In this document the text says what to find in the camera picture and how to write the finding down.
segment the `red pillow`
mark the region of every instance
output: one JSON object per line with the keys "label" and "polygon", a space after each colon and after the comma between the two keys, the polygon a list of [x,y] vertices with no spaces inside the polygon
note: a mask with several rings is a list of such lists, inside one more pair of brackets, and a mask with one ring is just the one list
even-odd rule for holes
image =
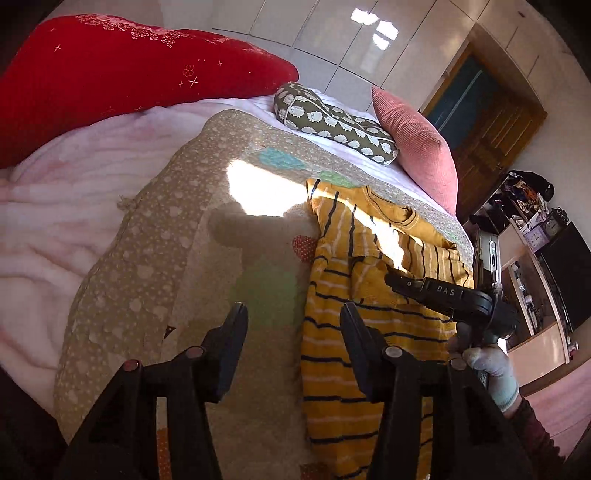
{"label": "red pillow", "polygon": [[249,43],[87,14],[40,24],[0,78],[0,168],[69,130],[206,98],[271,95],[297,69]]}

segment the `hand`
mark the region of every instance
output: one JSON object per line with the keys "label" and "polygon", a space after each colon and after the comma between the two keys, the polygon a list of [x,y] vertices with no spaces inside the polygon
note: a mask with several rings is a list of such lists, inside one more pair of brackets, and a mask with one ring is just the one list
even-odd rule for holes
{"label": "hand", "polygon": [[[447,350],[453,356],[460,355],[459,343],[455,335],[447,342]],[[511,360],[505,352],[498,345],[469,348],[462,352],[462,358],[474,370],[489,374],[488,393],[502,414],[511,418],[521,404],[521,396]]]}

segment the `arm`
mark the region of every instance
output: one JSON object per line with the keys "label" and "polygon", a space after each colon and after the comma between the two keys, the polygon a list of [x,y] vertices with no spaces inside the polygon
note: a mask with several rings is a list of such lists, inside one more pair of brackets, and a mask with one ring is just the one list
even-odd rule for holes
{"label": "arm", "polygon": [[509,419],[530,458],[538,480],[559,478],[564,463],[564,457],[560,456],[559,448],[554,446],[554,441],[535,417],[530,403],[519,396],[515,404],[517,407],[512,406],[510,408],[512,411],[507,410],[504,415]]}
{"label": "arm", "polygon": [[[452,338],[447,345],[452,355],[458,353],[459,341]],[[462,358],[474,370],[489,374],[488,392],[504,417],[509,420],[527,453],[538,480],[556,480],[560,476],[564,458],[558,447],[535,417],[530,403],[519,394],[519,385],[513,374],[509,357],[498,348],[469,348]]]}

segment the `yellow striped shirt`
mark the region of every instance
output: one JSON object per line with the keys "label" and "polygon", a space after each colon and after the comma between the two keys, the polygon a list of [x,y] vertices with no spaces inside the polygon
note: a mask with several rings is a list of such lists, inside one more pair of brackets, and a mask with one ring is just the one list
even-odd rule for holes
{"label": "yellow striped shirt", "polygon": [[[336,478],[365,478],[383,404],[357,388],[340,333],[340,309],[354,301],[368,326],[388,344],[420,360],[445,361],[455,333],[448,317],[395,294],[385,284],[387,265],[414,278],[432,277],[473,287],[472,273],[455,245],[408,207],[378,197],[369,187],[347,189],[308,180],[321,237],[312,265],[301,347],[304,412],[310,441]],[[430,469],[432,403],[423,400],[417,478]]]}

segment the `tiled wall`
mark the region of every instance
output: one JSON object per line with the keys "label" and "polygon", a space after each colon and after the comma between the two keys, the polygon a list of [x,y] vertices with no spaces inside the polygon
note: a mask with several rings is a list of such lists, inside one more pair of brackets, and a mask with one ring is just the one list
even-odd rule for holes
{"label": "tiled wall", "polygon": [[554,59],[526,0],[64,0],[53,16],[83,12],[248,40],[295,64],[301,83],[363,111],[371,111],[372,85],[418,109],[475,22],[542,103],[556,84]]}
{"label": "tiled wall", "polygon": [[418,109],[474,23],[450,0],[218,0],[213,10],[212,31],[289,60],[301,83],[362,111],[372,85]]}

